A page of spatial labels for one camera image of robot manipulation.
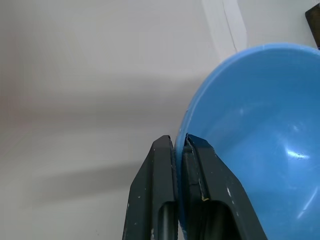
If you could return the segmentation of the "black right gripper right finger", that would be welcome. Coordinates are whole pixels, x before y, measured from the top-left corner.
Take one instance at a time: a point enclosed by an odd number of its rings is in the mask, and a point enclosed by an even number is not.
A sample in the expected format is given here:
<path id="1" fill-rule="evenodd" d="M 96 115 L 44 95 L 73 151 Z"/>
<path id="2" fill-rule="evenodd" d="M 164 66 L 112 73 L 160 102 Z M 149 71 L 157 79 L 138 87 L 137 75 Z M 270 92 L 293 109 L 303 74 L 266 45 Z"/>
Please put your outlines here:
<path id="1" fill-rule="evenodd" d="M 186 136 L 180 172 L 188 240 L 267 239 L 242 184 L 206 140 Z"/>

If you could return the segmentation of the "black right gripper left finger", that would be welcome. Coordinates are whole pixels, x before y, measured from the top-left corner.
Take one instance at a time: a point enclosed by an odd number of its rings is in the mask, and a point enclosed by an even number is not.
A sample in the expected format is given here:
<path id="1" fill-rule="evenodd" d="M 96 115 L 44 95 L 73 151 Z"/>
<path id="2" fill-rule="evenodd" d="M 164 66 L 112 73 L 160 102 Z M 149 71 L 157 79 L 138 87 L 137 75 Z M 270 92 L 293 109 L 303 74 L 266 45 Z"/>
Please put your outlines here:
<path id="1" fill-rule="evenodd" d="M 122 239 L 178 238 L 178 181 L 169 135 L 155 140 L 131 183 Z"/>

